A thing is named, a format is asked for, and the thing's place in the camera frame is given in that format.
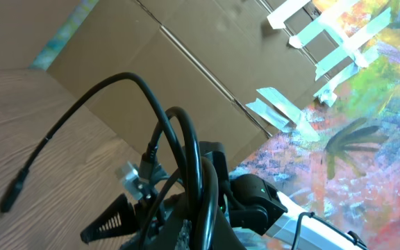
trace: white bar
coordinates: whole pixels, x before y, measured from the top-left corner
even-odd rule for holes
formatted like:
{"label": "white bar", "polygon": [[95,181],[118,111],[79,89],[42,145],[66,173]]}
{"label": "white bar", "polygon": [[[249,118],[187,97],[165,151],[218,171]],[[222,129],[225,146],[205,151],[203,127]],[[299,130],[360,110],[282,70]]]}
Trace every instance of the white bar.
{"label": "white bar", "polygon": [[[297,220],[299,215],[305,212],[305,209],[297,205],[282,192],[277,192],[277,195],[282,205],[288,209],[288,212],[277,219],[274,225],[268,229],[266,235],[291,245],[296,233]],[[307,216],[302,219],[301,233],[297,248],[307,250],[360,249],[325,224]]]}

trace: wooden surface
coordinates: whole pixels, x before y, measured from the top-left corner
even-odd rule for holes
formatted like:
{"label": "wooden surface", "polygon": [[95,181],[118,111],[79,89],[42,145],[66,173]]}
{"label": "wooden surface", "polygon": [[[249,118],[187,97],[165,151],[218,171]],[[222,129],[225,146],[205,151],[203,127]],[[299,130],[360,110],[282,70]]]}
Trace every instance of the wooden surface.
{"label": "wooden surface", "polygon": [[[0,72],[0,198],[74,101],[44,72]],[[81,108],[43,149],[14,207],[0,217],[0,249],[118,249],[124,237],[87,246],[79,234],[124,191],[114,170],[139,158]]]}

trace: masking tape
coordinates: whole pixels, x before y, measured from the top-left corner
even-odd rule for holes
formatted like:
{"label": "masking tape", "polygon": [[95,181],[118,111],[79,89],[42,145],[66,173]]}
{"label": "masking tape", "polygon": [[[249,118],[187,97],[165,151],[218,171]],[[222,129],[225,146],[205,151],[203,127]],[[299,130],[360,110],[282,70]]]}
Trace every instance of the masking tape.
{"label": "masking tape", "polygon": [[284,22],[294,13],[304,7],[310,0],[287,0],[268,15],[269,24],[273,29],[286,28]]}
{"label": "masking tape", "polygon": [[387,8],[378,17],[374,18],[367,25],[346,40],[343,45],[329,53],[324,59],[317,63],[316,79],[319,79],[326,72],[336,66],[346,58],[347,52],[353,53],[360,46],[372,39],[379,31],[382,31],[389,23],[391,18],[391,8]]}
{"label": "masking tape", "polygon": [[345,50],[345,53],[354,61],[359,67],[368,67],[368,63],[358,49],[354,51],[347,51],[343,44],[349,39],[348,35],[339,25],[328,25],[325,28],[326,32]]}
{"label": "masking tape", "polygon": [[257,115],[260,115],[263,119],[269,122],[272,126],[275,126],[279,130],[288,124],[289,120],[284,118],[282,115],[277,113],[275,110],[270,108],[266,103],[261,101],[259,98],[252,103],[248,103],[247,107],[252,109]]}
{"label": "masking tape", "polygon": [[272,87],[264,87],[258,89],[257,91],[296,124],[295,128],[292,126],[288,126],[287,124],[287,126],[284,126],[281,129],[282,132],[289,133],[296,130],[303,135],[303,138],[305,140],[311,142],[316,142],[320,139],[317,132],[306,120],[305,114],[291,101],[284,97],[278,90]]}
{"label": "masking tape", "polygon": [[[376,47],[371,47],[362,55],[367,64],[373,63],[379,53]],[[353,62],[346,66],[341,72],[335,75],[326,85],[314,94],[321,103],[332,106],[337,99],[337,95],[333,93],[334,89],[341,83],[345,82],[360,71],[360,68]]]}
{"label": "masking tape", "polygon": [[[331,24],[334,24],[336,19],[358,3],[360,0],[339,0],[334,3],[328,10],[325,10],[318,18],[307,25],[299,34],[290,37],[290,44],[294,48],[301,49],[306,46],[312,39],[328,28],[332,30]],[[333,39],[339,43],[340,39],[336,35]]]}

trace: abstract painting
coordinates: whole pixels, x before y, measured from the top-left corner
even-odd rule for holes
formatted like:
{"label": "abstract painting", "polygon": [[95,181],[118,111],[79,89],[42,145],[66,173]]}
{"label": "abstract painting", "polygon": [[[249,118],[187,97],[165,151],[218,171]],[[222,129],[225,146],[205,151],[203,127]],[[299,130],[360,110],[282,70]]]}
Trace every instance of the abstract painting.
{"label": "abstract painting", "polygon": [[[325,11],[336,0],[313,2]],[[400,249],[400,0],[362,0],[338,20],[350,36],[388,7],[390,25],[360,48],[376,46],[380,57],[336,88],[331,108],[303,110],[320,140],[279,133],[231,172],[264,178],[370,249]],[[257,235],[243,240],[254,242],[286,247]]]}
{"label": "abstract painting", "polygon": [[66,22],[41,50],[30,68],[47,70],[97,3],[98,0],[81,0]]}

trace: cardboard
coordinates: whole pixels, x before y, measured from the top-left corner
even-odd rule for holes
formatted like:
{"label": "cardboard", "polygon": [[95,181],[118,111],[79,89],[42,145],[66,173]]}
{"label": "cardboard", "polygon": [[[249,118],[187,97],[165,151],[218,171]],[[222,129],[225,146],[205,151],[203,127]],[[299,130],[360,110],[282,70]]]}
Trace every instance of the cardboard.
{"label": "cardboard", "polygon": [[[164,108],[187,110],[200,140],[224,144],[232,169],[267,140],[266,131],[276,132],[243,110],[262,99],[258,88],[276,88],[303,108],[310,101],[302,99],[313,100],[326,83],[315,82],[303,50],[287,46],[287,31],[266,29],[267,15],[258,1],[100,0],[48,71],[76,97],[112,74],[139,74]],[[135,150],[145,150],[157,119],[133,83],[110,86],[87,106]],[[165,139],[158,157],[175,169]]]}
{"label": "cardboard", "polygon": [[80,0],[0,0],[0,69],[28,67]]}
{"label": "cardboard", "polygon": [[[49,68],[49,73],[78,97],[103,78],[125,71],[144,78],[164,108],[186,109],[199,139],[223,142],[230,163],[243,160],[247,155],[236,156],[237,152],[263,133],[217,91],[164,35],[158,23],[133,1],[101,1]],[[88,108],[135,150],[146,149],[157,119],[133,82],[106,88]],[[183,144],[178,123],[173,120],[172,124]],[[262,137],[254,143],[260,145],[265,140]],[[158,157],[167,169],[175,169],[164,136]]]}
{"label": "cardboard", "polygon": [[[267,5],[271,8],[276,9],[279,7],[283,0],[262,0],[266,1]],[[311,23],[316,17],[312,17],[310,15],[310,9],[314,5],[309,3],[306,8],[302,8],[297,11],[293,16],[291,16],[286,22],[285,25],[288,27],[290,32],[293,35],[298,34],[303,28],[305,28],[309,23]],[[317,35],[311,42],[309,42],[303,51],[308,53],[309,59],[312,60],[315,64],[325,58],[326,55],[331,53],[335,48],[338,47],[336,41],[331,38],[331,36],[326,32],[322,32]],[[345,58],[342,62],[336,65],[332,70],[327,73],[326,80],[333,78],[338,72],[343,70],[346,66],[352,63],[352,59],[349,57]]]}

